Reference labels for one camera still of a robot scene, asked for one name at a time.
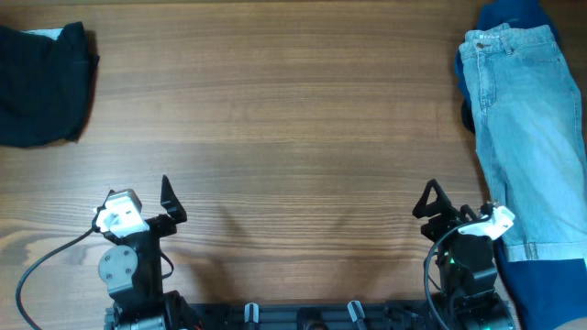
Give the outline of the light blue denim shorts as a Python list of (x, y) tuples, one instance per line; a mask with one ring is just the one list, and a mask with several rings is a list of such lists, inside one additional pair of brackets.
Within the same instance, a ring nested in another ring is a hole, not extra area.
[(470, 30), (459, 53), (485, 181), (515, 216), (505, 255), (585, 259), (581, 92), (550, 27)]

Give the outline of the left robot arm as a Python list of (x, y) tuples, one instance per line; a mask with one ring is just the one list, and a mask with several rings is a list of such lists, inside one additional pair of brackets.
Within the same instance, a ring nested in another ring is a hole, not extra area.
[(105, 330), (201, 329), (197, 313), (177, 291), (163, 290), (161, 263), (170, 259), (160, 239), (177, 233), (187, 214), (167, 176), (161, 180), (164, 214), (141, 216), (142, 203), (131, 189), (111, 191), (95, 210), (94, 231), (114, 244), (100, 258), (98, 275), (113, 306), (105, 310)]

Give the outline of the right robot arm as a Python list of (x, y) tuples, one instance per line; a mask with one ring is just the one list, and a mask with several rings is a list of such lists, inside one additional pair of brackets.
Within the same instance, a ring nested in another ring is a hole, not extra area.
[(487, 202), (475, 212), (452, 205), (436, 180), (427, 182), (413, 209), (433, 242), (424, 261), (426, 307), (437, 329), (513, 329), (506, 302), (496, 292), (493, 242), (514, 225), (504, 205)]

